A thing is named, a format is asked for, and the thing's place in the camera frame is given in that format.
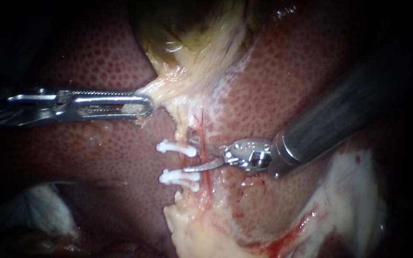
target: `clip applier jaw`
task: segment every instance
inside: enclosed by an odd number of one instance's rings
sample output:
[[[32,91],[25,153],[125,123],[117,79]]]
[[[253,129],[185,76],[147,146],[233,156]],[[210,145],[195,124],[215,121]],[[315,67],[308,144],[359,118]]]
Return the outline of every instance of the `clip applier jaw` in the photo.
[[[270,157],[271,141],[264,138],[244,138],[218,148],[222,155],[210,162],[183,168],[183,172],[202,172],[223,165],[236,166],[246,172],[265,172]]]

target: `hem-o-lok clip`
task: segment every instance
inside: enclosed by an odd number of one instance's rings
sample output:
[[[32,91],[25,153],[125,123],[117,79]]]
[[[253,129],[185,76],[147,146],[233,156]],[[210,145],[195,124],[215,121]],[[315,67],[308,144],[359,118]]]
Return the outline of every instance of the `hem-o-lok clip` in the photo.
[[[216,149],[219,151],[210,153],[214,158],[205,164],[171,171],[165,169],[159,177],[159,181],[166,185],[180,185],[189,188],[193,192],[197,192],[199,190],[200,172],[216,169],[224,165],[236,166],[246,172],[266,172],[267,166],[272,161],[270,156],[271,144],[270,140],[263,138],[241,139],[228,146],[217,147]],[[162,153],[170,150],[185,154],[184,151],[186,151],[190,155],[196,150],[193,146],[184,148],[178,146],[175,142],[168,142],[167,140],[159,143],[156,149]]]

